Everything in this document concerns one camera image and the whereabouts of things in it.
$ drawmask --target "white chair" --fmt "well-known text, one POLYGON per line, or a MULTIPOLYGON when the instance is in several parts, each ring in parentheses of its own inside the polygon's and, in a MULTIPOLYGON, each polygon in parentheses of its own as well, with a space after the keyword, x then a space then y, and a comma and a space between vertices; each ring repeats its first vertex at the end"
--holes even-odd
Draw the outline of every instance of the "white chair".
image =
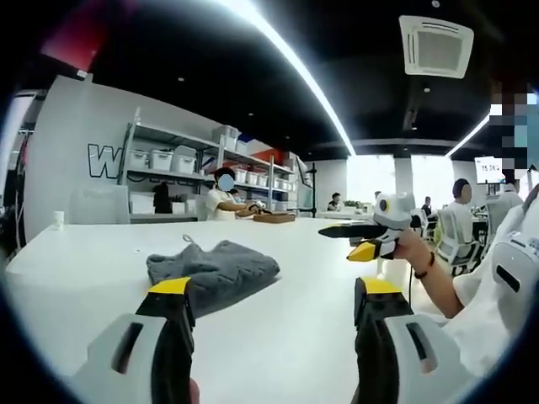
POLYGON ((208 208, 205 205, 205 195, 195 195, 195 210, 197 221, 208 220, 208 208))
POLYGON ((67 220, 73 225, 127 225, 129 193, 125 185, 75 189, 70 198, 67 220))
POLYGON ((436 247, 436 254, 449 264, 451 275, 456 275, 458 267, 469 272, 476 262, 479 242, 464 242, 462 232, 456 225, 455 214, 451 210, 440 210, 438 218, 441 221, 442 237, 436 247))
POLYGON ((487 242, 485 243, 486 252, 487 248, 492 244, 494 236, 496 236, 499 225, 501 225, 502 221, 504 221, 507 216, 507 213, 510 211, 511 206, 507 201, 499 199, 487 199, 485 205, 488 214, 487 242))

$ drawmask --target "screen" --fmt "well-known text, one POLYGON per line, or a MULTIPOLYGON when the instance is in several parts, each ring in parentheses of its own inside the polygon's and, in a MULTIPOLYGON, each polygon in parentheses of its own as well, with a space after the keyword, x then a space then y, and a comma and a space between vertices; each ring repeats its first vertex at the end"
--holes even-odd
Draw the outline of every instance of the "screen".
POLYGON ((502 159, 495 157, 475 157, 478 183, 503 183, 502 159))

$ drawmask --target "ceiling air conditioner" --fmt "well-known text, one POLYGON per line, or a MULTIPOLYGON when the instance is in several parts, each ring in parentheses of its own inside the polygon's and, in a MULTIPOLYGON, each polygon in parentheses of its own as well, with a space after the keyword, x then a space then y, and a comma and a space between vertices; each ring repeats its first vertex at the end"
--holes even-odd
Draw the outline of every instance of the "ceiling air conditioner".
POLYGON ((404 70, 409 75, 463 78, 473 31, 441 19, 402 15, 404 70))

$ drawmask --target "white storage box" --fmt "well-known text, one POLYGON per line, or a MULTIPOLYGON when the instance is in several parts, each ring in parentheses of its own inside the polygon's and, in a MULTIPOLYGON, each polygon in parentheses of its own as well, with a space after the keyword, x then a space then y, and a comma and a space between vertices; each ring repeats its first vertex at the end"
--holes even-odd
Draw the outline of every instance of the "white storage box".
POLYGON ((155 212, 152 192, 130 192, 129 200, 131 202, 131 213, 133 214, 140 215, 155 212))
POLYGON ((240 154, 247 154, 247 143, 244 141, 236 141, 236 152, 240 154))
POLYGON ((247 182, 247 171, 242 170, 241 168, 236 169, 236 182, 237 183, 246 183, 247 182))
POLYGON ((152 170, 170 171, 172 155, 171 151, 152 150, 150 153, 150 168, 152 170))
POLYGON ((196 159, 194 157, 181 156, 174 153, 172 163, 170 165, 170 171, 174 171, 175 173, 192 174, 195 171, 195 162, 196 159))
POLYGON ((189 213, 189 214, 196 213, 196 200, 195 199, 187 199, 187 202, 185 202, 185 213, 189 213))
POLYGON ((224 125, 214 129, 211 134, 215 143, 221 143, 221 136, 225 136, 225 147, 228 150, 236 150, 236 142, 239 137, 239 130, 231 126, 224 125))
POLYGON ((268 186, 268 176, 263 175, 263 174, 259 174, 258 185, 260 185, 261 187, 267 187, 268 186))
POLYGON ((131 150, 129 153, 129 167, 147 168, 148 167, 148 152, 142 151, 142 150, 131 150))
POLYGON ((173 202, 172 203, 173 215, 182 215, 185 213, 185 202, 173 202))
POLYGON ((187 146, 178 146, 176 147, 174 154, 179 154, 180 156, 187 157, 196 157, 196 150, 187 146))
POLYGON ((248 172, 247 173, 247 183, 250 185, 259 184, 259 175, 257 173, 248 172))

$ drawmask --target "black cable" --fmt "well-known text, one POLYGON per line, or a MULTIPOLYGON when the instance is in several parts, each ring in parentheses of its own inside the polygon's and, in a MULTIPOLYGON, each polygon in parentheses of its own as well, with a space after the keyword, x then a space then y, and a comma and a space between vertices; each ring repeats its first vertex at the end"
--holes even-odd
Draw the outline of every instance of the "black cable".
POLYGON ((414 273, 414 269, 410 267, 410 278, 408 280, 408 304, 410 306, 410 309, 412 308, 412 274, 414 273))

